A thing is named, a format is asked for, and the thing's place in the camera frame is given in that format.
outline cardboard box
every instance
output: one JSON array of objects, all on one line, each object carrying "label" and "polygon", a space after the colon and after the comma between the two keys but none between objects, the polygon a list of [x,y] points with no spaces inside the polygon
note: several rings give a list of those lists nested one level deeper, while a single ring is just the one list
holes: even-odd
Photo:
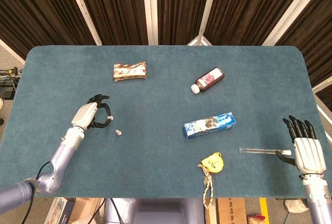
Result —
[{"label": "cardboard box", "polygon": [[68,224],[74,204],[72,199],[54,198],[44,224]]},{"label": "cardboard box", "polygon": [[69,224],[86,216],[93,216],[100,198],[76,198]]},{"label": "cardboard box", "polygon": [[244,198],[218,198],[219,224],[247,224]]}]

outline robotic arm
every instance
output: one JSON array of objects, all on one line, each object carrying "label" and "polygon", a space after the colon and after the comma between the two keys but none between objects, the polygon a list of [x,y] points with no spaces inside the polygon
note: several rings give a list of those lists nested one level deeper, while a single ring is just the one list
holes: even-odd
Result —
[{"label": "robotic arm", "polygon": [[[61,138],[61,143],[52,159],[53,172],[37,178],[29,178],[8,188],[0,189],[0,214],[29,201],[34,192],[55,193],[63,185],[65,172],[84,138],[88,128],[104,128],[111,122],[109,106],[101,101],[108,96],[98,94],[81,106],[72,120],[73,127]],[[109,118],[105,123],[97,123],[94,116],[99,108],[104,108]]]},{"label": "robotic arm", "polygon": [[332,200],[327,182],[323,179],[326,170],[321,143],[316,139],[312,124],[305,124],[293,116],[283,119],[294,144],[295,159],[285,157],[280,151],[276,155],[285,163],[297,166],[306,191],[308,207],[314,224],[332,223]]}]

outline chocolate bar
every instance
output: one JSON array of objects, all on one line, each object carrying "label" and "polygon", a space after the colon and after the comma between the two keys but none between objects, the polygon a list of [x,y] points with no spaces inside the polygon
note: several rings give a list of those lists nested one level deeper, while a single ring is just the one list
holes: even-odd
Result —
[{"label": "chocolate bar", "polygon": [[220,114],[206,119],[186,123],[183,132],[186,138],[192,138],[210,132],[227,129],[235,125],[236,121],[232,113]]},{"label": "chocolate bar", "polygon": [[133,65],[116,63],[113,66],[114,81],[128,80],[128,79],[145,79],[146,78],[146,63],[138,62]]}]

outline white bottle cap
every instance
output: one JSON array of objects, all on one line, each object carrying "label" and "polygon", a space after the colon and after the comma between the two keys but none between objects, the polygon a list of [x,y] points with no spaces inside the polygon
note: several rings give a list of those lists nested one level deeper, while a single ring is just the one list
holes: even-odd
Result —
[{"label": "white bottle cap", "polygon": [[282,150],[281,154],[290,156],[290,155],[292,155],[292,151],[291,150]]},{"label": "white bottle cap", "polygon": [[196,84],[193,84],[191,86],[191,90],[192,90],[193,93],[199,93],[199,91],[200,91],[199,87]]}]

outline bottle label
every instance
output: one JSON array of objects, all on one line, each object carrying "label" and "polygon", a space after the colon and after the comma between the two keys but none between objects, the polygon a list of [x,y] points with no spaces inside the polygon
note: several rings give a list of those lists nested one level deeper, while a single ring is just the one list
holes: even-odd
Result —
[{"label": "bottle label", "polygon": [[206,87],[208,84],[219,78],[221,75],[223,75],[222,72],[218,68],[215,68],[208,72],[206,75],[199,78],[198,82],[201,83],[203,87]]}]

